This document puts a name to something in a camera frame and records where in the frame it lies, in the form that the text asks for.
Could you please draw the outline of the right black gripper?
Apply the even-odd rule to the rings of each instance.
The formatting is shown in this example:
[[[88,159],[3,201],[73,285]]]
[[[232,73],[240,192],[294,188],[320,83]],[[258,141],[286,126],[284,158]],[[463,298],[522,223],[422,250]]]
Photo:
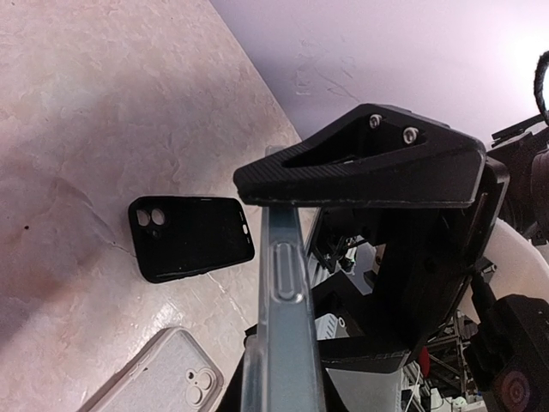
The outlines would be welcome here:
[[[394,373],[416,360],[449,320],[509,182],[503,163],[486,161],[480,140],[376,104],[356,106],[233,174],[249,205],[372,208],[323,208],[315,231],[316,244],[336,258],[358,235],[384,248],[371,293],[341,270],[312,289],[316,316],[342,316],[351,329],[317,341],[322,365],[362,373]]]

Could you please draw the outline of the clear magsafe phone case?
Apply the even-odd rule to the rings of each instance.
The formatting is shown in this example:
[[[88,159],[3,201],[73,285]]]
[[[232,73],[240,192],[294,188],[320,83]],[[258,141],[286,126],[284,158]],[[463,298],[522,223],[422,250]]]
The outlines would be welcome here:
[[[299,212],[262,208],[258,320],[245,344],[243,411],[324,411]]]

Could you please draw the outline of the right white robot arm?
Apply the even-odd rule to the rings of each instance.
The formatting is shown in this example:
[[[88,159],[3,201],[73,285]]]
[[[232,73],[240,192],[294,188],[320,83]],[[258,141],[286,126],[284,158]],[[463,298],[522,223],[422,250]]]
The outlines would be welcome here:
[[[320,210],[311,250],[329,271],[318,315],[347,314],[350,337],[322,343],[332,369],[390,373],[416,359],[456,310],[492,288],[547,284],[546,112],[493,135],[486,148],[448,125],[390,105],[362,104],[301,143],[240,167],[244,203]]]

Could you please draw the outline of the black phone case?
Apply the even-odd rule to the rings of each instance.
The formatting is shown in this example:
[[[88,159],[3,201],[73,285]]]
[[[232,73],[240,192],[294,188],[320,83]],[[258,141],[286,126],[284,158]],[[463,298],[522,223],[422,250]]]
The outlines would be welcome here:
[[[138,197],[128,207],[128,218],[138,268],[153,284],[255,256],[243,207],[232,197]]]

